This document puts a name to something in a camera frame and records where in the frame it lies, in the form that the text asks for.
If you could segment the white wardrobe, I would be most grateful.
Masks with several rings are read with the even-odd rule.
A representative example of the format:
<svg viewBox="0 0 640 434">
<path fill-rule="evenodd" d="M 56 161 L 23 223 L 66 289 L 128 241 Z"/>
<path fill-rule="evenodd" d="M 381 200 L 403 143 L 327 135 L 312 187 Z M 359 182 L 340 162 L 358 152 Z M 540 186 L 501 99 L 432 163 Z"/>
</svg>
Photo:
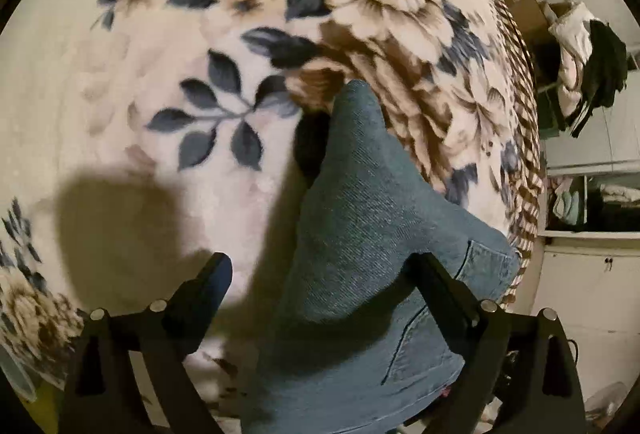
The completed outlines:
<svg viewBox="0 0 640 434">
<path fill-rule="evenodd" d="M 554 309 L 585 399 L 639 374 L 639 75 L 576 138 L 544 142 L 548 166 L 533 310 Z"/>
</svg>

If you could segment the floral bed blanket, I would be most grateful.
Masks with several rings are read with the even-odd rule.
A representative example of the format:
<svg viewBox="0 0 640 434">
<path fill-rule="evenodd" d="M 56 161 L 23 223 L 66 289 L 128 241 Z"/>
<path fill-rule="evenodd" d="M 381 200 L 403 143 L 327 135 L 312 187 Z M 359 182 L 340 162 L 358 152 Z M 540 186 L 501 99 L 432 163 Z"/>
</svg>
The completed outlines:
<svg viewBox="0 0 640 434">
<path fill-rule="evenodd" d="M 223 251 L 230 291 L 186 366 L 232 414 L 288 273 L 296 126 L 352 79 L 420 175 L 514 245 L 522 164 L 492 0 L 22 0 L 1 34 L 14 388 L 62 388 L 89 311 L 138 311 Z"/>
</svg>

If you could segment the blue denim jeans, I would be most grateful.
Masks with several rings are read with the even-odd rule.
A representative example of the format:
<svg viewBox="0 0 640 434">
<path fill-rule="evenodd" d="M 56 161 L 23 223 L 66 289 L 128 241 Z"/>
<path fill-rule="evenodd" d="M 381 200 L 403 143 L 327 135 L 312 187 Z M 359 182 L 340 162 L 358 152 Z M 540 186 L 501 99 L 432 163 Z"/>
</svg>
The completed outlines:
<svg viewBox="0 0 640 434">
<path fill-rule="evenodd" d="M 427 407 L 463 362 L 408 266 L 431 253 L 499 299 L 520 260 L 506 236 L 448 202 L 385 128 L 360 80 L 334 102 L 293 264 L 241 414 L 247 433 L 384 433 Z"/>
</svg>

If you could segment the large brown cardboard box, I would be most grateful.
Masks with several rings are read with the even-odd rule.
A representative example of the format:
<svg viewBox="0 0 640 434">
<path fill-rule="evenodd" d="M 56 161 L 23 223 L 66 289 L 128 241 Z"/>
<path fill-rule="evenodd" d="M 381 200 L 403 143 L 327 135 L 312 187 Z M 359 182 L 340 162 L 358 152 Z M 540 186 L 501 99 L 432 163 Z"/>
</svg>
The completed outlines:
<svg viewBox="0 0 640 434">
<path fill-rule="evenodd" d="M 536 0 L 504 0 L 528 45 L 549 42 L 548 21 Z"/>
</svg>

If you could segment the brown checkered blanket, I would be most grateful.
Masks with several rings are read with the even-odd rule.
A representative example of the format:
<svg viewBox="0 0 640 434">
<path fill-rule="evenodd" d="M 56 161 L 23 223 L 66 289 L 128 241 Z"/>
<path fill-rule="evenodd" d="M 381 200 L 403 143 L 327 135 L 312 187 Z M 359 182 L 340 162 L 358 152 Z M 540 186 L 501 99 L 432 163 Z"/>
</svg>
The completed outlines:
<svg viewBox="0 0 640 434">
<path fill-rule="evenodd" d="M 516 115 L 515 142 L 521 160 L 520 186 L 515 192 L 516 212 L 514 245 L 521 254 L 521 266 L 510 287 L 503 296 L 501 306 L 509 308 L 516 302 L 518 287 L 533 258 L 535 240 L 538 237 L 540 217 L 539 197 L 544 189 L 538 128 L 538 112 L 535 99 L 535 77 L 532 57 L 518 24 L 504 0 L 492 0 L 497 12 L 499 34 L 506 48 L 506 62 L 512 72 L 512 94 Z"/>
</svg>

